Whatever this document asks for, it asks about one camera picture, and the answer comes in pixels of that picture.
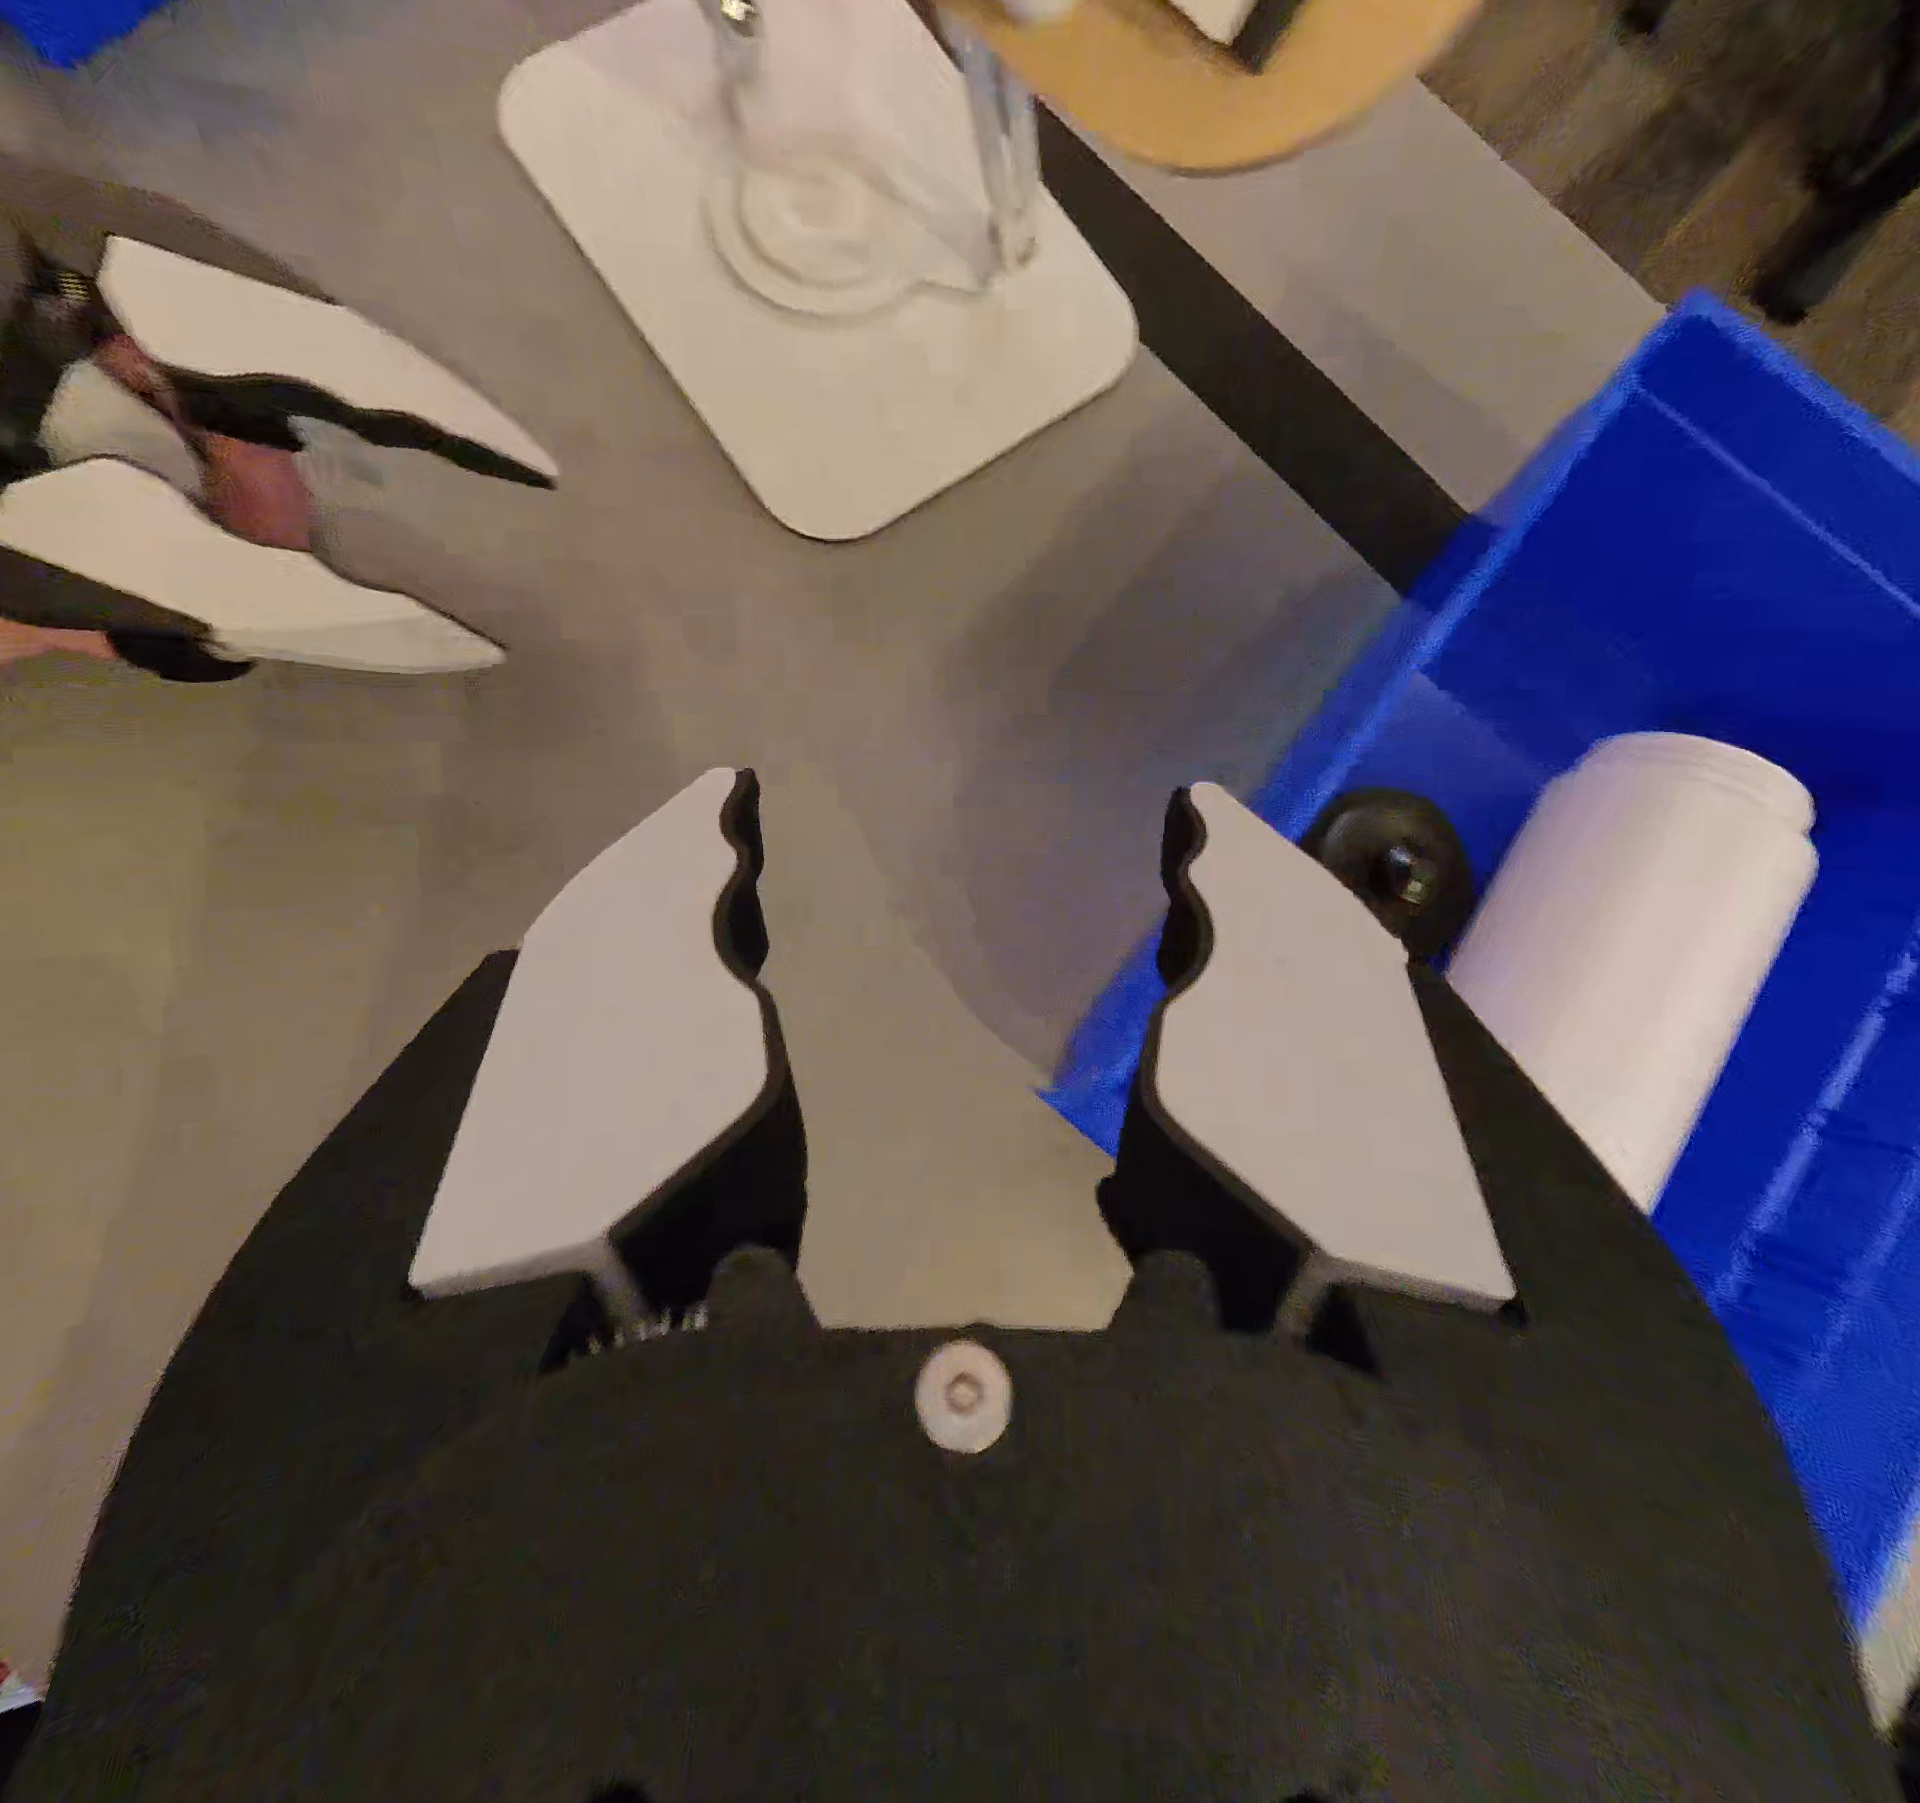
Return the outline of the black office chair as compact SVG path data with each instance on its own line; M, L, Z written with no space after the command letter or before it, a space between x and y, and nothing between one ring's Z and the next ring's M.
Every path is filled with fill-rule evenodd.
M1624 0L1618 22L1649 38L1676 0ZM1766 260L1750 299L1766 321L1801 324L1866 238L1917 189L1917 0L1894 0L1877 103L1860 132L1811 165L1811 206Z

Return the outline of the black bottle lid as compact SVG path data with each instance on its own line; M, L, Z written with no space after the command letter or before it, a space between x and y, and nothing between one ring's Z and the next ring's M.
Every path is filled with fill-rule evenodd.
M1300 850L1412 959L1444 963L1473 918L1480 882L1472 855L1439 806L1412 792L1360 787L1333 798Z

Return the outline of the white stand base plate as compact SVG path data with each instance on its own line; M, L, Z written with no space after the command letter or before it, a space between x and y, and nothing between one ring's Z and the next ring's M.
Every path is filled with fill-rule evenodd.
M963 72L907 0L758 0L754 161L883 163L971 222L994 286L868 321L789 317L734 285L704 219L732 161L694 0L643 0L520 63L499 130L753 495L853 541L1107 392L1136 351L1120 283L1046 190L1033 260L996 270Z

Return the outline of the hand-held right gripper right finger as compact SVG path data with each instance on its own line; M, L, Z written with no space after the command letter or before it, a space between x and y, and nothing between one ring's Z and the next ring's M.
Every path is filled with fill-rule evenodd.
M1186 1254L1242 1335L1349 1335L1358 1291L1516 1295L1397 940L1216 782L1174 792L1153 1008L1099 1213Z

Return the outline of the clear round stand foot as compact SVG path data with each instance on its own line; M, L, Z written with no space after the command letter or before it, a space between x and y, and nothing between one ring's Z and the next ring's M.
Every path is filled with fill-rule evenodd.
M726 161L704 183L703 219L734 285L807 321L868 321L994 286L966 218L863 158Z

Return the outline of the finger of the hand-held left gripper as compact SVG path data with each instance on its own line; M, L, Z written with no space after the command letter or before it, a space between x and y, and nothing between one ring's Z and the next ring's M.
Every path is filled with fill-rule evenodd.
M303 550L219 527L153 471L111 457L40 471L1 497L5 617L172 635L224 663L340 673L479 673L488 637Z
M47 444L64 382L106 348L138 351L157 413L204 442L295 457L311 423L433 454L493 480L548 490L553 457L463 376L325 297L264 283L122 234L81 250L35 241L35 473L63 469Z

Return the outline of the white plastic bottle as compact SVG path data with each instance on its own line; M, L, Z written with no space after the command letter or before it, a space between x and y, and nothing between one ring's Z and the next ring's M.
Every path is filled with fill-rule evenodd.
M1448 980L1643 1213L1667 1188L1811 890L1810 790L1676 731L1541 792Z

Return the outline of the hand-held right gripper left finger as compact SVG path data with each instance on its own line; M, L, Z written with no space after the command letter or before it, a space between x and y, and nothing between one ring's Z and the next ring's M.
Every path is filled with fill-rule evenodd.
M580 1276L620 1331L796 1263L807 1137L762 982L761 785L714 766L525 929L410 1267L430 1301Z

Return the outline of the person's left hand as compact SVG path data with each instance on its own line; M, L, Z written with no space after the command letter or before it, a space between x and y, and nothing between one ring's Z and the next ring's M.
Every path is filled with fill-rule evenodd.
M298 450L201 423L209 411L125 334L92 351L92 363L160 416L198 464L198 495L217 525L268 549L313 553L318 508Z

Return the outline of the black tape strip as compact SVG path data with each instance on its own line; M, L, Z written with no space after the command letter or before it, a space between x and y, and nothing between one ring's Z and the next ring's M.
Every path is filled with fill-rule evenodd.
M1397 594L1435 591L1480 525L1066 120L1041 172L1120 283L1147 351Z

